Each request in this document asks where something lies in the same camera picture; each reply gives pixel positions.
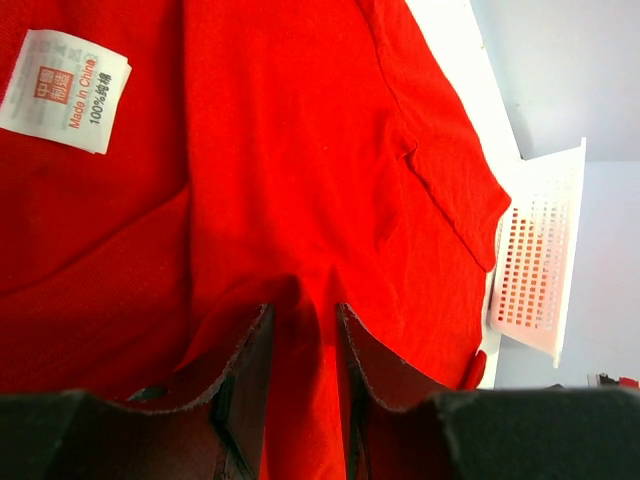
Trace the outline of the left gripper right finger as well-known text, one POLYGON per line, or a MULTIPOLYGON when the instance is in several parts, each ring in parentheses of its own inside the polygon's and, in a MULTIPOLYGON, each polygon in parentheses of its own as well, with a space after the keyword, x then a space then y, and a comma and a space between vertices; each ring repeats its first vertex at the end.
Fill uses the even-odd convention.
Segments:
POLYGON ((638 390, 449 390, 348 305, 336 316, 351 400, 347 478, 638 478, 638 390))

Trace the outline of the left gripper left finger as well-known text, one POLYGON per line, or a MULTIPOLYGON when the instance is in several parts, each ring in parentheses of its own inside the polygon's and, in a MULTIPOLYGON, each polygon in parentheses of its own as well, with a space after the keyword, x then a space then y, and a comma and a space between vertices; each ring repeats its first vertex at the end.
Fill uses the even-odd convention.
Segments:
POLYGON ((126 401, 82 390, 2 396, 2 478, 258 478, 273 317, 260 306, 224 364, 210 351, 126 401))

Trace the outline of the red t shirt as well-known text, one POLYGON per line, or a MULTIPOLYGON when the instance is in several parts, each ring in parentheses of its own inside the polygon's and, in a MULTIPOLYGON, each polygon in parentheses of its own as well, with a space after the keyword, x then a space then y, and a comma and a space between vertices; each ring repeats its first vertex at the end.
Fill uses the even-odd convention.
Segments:
POLYGON ((1 393, 210 477, 344 479, 351 365, 477 386, 510 203, 403 1, 5 1, 1 393))

